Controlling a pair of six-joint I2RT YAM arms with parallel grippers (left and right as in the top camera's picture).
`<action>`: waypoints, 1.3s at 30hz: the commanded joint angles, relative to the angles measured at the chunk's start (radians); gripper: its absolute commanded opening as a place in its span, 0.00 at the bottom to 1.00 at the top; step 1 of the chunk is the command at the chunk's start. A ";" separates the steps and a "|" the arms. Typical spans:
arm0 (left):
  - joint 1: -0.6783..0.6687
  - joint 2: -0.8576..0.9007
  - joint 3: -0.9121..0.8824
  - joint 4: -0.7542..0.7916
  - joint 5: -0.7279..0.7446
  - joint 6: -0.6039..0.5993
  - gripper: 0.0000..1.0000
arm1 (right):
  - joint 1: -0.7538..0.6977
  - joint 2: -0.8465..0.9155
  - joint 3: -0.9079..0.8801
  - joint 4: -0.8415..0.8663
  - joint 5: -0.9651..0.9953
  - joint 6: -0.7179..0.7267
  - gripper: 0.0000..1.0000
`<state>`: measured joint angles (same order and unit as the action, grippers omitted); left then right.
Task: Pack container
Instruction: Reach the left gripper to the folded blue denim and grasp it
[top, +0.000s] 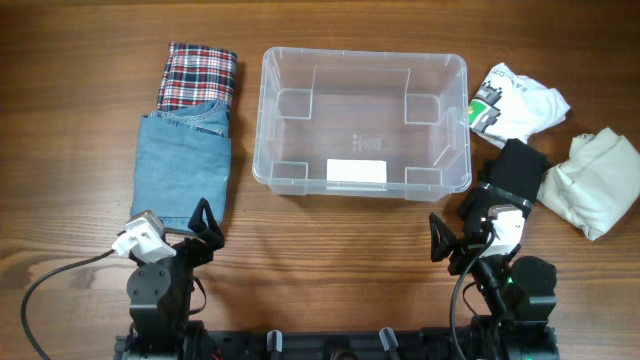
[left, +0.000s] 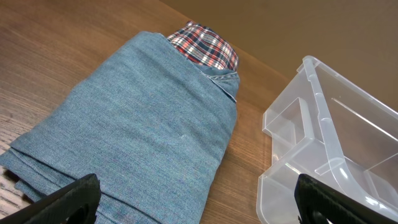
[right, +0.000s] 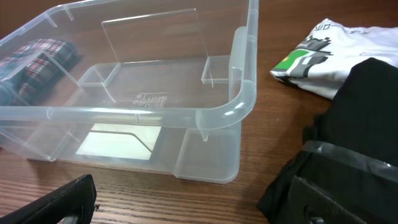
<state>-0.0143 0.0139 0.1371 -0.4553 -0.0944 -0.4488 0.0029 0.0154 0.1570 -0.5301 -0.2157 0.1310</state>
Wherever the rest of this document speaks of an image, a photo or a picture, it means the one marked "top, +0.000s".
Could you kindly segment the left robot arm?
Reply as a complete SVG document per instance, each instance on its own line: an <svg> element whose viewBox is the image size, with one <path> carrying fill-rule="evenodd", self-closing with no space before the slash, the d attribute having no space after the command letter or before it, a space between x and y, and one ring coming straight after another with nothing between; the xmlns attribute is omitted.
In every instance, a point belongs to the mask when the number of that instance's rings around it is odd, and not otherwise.
<svg viewBox="0 0 640 360"><path fill-rule="evenodd" d="M191 294L202 283L193 270L213 260L225 240L208 201L200 199L189 220L195 233L171 247L175 255L141 263L127 282L132 324L114 347L116 359L219 359L218 347L201 321L190 316Z"/></svg>

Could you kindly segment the red plaid shirt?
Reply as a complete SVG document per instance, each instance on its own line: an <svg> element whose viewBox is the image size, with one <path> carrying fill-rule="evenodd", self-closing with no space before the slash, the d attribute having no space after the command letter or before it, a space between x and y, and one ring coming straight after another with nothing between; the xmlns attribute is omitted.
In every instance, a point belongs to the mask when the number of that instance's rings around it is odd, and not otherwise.
<svg viewBox="0 0 640 360"><path fill-rule="evenodd" d="M162 111L224 102L232 107L238 56L224 48L171 42L156 107Z"/></svg>

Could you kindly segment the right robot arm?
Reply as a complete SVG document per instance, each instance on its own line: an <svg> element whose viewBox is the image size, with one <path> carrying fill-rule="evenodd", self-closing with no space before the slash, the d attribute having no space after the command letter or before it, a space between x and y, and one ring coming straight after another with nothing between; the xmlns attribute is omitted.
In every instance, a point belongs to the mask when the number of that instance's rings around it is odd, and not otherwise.
<svg viewBox="0 0 640 360"><path fill-rule="evenodd" d="M458 237L436 214L429 216L431 260L449 261L456 278L449 304L453 359L557 359L549 317L556 306L557 270L535 256L520 257L524 217L518 209L479 220L480 231ZM474 287L489 313L456 325L457 305Z"/></svg>

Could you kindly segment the blue denim jeans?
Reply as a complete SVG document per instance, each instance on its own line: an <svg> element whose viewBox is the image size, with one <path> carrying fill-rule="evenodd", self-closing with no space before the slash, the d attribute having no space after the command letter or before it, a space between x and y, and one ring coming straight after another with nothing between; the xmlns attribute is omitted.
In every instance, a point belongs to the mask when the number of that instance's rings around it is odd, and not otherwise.
<svg viewBox="0 0 640 360"><path fill-rule="evenodd" d="M228 106L210 101L140 118L131 215L152 211L165 227L187 232L198 202L224 219L231 173Z"/></svg>

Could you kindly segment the cream white garment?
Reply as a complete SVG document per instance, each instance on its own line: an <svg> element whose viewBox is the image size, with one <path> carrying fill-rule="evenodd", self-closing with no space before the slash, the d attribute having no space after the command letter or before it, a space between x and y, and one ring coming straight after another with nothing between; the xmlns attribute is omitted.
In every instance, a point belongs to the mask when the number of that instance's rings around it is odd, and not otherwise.
<svg viewBox="0 0 640 360"><path fill-rule="evenodd" d="M639 152L604 128L572 139L569 158L545 173L537 200L594 241L639 197Z"/></svg>

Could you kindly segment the white printed t-shirt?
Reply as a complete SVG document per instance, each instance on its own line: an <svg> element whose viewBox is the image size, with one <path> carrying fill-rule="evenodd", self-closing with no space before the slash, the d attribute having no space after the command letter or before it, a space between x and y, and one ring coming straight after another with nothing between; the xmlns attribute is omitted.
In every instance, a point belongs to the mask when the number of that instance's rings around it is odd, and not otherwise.
<svg viewBox="0 0 640 360"><path fill-rule="evenodd" d="M502 149L511 139L527 144L531 135L563 122L569 110L556 88L517 75L500 63L489 71L470 101L469 127Z"/></svg>

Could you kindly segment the black garment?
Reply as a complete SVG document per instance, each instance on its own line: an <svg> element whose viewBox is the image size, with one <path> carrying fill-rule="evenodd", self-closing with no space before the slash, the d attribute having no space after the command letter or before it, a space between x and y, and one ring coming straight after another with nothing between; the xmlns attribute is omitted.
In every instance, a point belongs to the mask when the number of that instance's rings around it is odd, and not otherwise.
<svg viewBox="0 0 640 360"><path fill-rule="evenodd" d="M481 231L481 219L492 206L511 204L527 219L536 202L545 171L546 156L518 139L509 139L495 160L487 160L479 181L465 197L457 213L463 234Z"/></svg>

